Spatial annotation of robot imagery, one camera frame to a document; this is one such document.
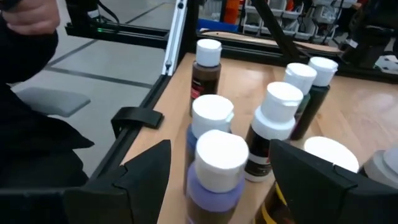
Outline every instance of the black paint bottle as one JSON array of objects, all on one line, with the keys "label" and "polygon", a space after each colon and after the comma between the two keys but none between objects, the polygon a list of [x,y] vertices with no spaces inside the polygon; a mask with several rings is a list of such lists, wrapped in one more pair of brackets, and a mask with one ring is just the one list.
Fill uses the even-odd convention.
[{"label": "black paint bottle", "polygon": [[317,77],[315,77],[310,89],[311,98],[290,136],[290,139],[294,141],[302,139],[309,129],[312,120],[317,115],[330,90],[329,84],[338,68],[338,64],[335,61],[323,57],[312,57],[308,65],[317,71]]},{"label": "black paint bottle", "polygon": [[308,65],[302,63],[290,63],[286,66],[284,82],[297,87],[304,95],[303,101],[298,106],[294,119],[296,124],[300,121],[305,108],[310,101],[309,94],[313,81],[317,76],[317,71]]},{"label": "black paint bottle", "polygon": [[294,114],[303,100],[303,93],[285,82],[273,82],[267,86],[267,96],[255,112],[246,136],[249,160],[245,166],[245,178],[262,182],[271,171],[269,143],[271,139],[286,140],[295,126]]}]

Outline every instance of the white bottle cap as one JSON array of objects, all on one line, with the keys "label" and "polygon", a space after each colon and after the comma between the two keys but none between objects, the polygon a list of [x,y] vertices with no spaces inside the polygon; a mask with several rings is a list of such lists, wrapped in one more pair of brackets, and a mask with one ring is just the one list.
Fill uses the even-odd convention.
[{"label": "white bottle cap", "polygon": [[192,103],[192,133],[196,138],[212,129],[229,132],[234,105],[220,95],[199,96]]},{"label": "white bottle cap", "polygon": [[317,71],[317,77],[313,81],[315,86],[328,86],[338,68],[335,61],[323,57],[312,57],[308,65]]},{"label": "white bottle cap", "polygon": [[290,63],[285,70],[284,82],[296,86],[304,95],[311,89],[317,71],[302,63]]},{"label": "white bottle cap", "polygon": [[387,150],[383,159],[386,165],[398,175],[398,148]]},{"label": "white bottle cap", "polygon": [[355,155],[335,140],[321,136],[311,137],[305,141],[304,150],[351,172],[359,171],[359,162]]},{"label": "white bottle cap", "polygon": [[291,117],[287,122],[275,122],[269,120],[261,113],[260,106],[254,112],[251,127],[255,133],[264,139],[288,139],[295,126],[295,119]]},{"label": "white bottle cap", "polygon": [[215,193],[233,190],[242,181],[248,157],[242,137],[219,130],[206,132],[198,139],[195,153],[199,183]]},{"label": "white bottle cap", "polygon": [[197,42],[196,61],[204,67],[215,67],[221,60],[221,42],[212,39],[200,39]]},{"label": "white bottle cap", "polygon": [[261,112],[270,121],[288,122],[293,117],[303,93],[285,82],[273,82],[267,86],[267,96],[261,104]]},{"label": "white bottle cap", "polygon": [[386,154],[386,151],[377,151],[370,160],[363,164],[363,167],[370,179],[398,189],[398,173],[391,169],[391,165],[396,166],[396,164],[386,162],[386,158],[389,156],[392,155]]}]

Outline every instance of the black plastic bracket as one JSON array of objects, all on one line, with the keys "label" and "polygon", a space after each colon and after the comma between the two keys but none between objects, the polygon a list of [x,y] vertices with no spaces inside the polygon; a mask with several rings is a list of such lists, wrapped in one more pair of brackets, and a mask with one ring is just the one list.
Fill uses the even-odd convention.
[{"label": "black plastic bracket", "polygon": [[127,125],[143,125],[147,128],[159,129],[164,116],[162,113],[149,108],[123,107],[112,118],[114,135],[119,136],[123,127]]}]

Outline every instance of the paint bottle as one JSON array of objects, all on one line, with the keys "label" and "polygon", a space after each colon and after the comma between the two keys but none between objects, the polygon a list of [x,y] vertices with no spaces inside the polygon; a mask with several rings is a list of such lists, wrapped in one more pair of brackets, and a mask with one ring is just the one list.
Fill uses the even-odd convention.
[{"label": "paint bottle", "polygon": [[[359,162],[355,155],[344,145],[325,137],[308,138],[303,147],[304,151],[329,161],[342,168],[357,172]],[[277,183],[271,187],[264,203],[255,217],[256,224],[293,224],[294,219],[290,214],[289,204],[283,196]]]},{"label": "paint bottle", "polygon": [[329,84],[338,68],[338,64],[335,61],[323,57],[312,57],[308,65],[317,71],[317,76],[310,89],[311,98],[290,136],[290,139],[294,141],[302,139],[309,129],[312,120],[317,115],[330,90]]},{"label": "paint bottle", "polygon": [[363,164],[359,173],[374,181],[398,189],[398,148],[375,152]]},{"label": "paint bottle", "polygon": [[187,221],[227,224],[244,189],[248,145],[240,136],[211,130],[201,135],[187,175]]},{"label": "paint bottle", "polygon": [[219,95],[203,95],[193,101],[192,123],[187,129],[185,145],[184,193],[187,189],[187,171],[195,160],[195,147],[198,138],[212,129],[230,133],[231,120],[234,117],[233,109],[232,102]]},{"label": "paint bottle", "polygon": [[304,95],[301,104],[298,106],[294,118],[297,122],[303,115],[304,109],[311,96],[309,94],[312,83],[317,76],[317,71],[308,65],[302,63],[290,63],[286,66],[284,82],[297,87]]},{"label": "paint bottle", "polygon": [[221,42],[200,39],[197,42],[196,59],[192,65],[190,115],[192,103],[199,96],[217,94],[221,73]]},{"label": "paint bottle", "polygon": [[271,139],[286,140],[295,126],[294,114],[303,100],[303,93],[285,82],[267,86],[267,95],[255,112],[246,136],[249,160],[245,177],[253,182],[267,179],[271,171],[269,144]]}]

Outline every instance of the bottle label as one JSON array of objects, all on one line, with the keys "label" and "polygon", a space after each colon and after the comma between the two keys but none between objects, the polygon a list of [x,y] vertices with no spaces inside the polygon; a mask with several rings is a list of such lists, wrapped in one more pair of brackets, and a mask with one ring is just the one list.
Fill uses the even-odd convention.
[{"label": "bottle label", "polygon": [[217,85],[218,85],[218,79],[200,80],[198,78],[193,77],[191,84],[191,98],[194,100],[202,95],[216,94]]},{"label": "bottle label", "polygon": [[250,155],[244,170],[256,177],[264,177],[269,174],[272,170],[269,160],[270,141],[255,133],[252,127],[250,127],[246,136],[246,142],[249,146]]},{"label": "bottle label", "polygon": [[252,160],[248,160],[246,167],[244,170],[255,177],[264,177],[265,175],[269,174],[272,170],[271,163],[269,162],[269,158],[262,158],[267,161],[265,164],[258,164]]}]

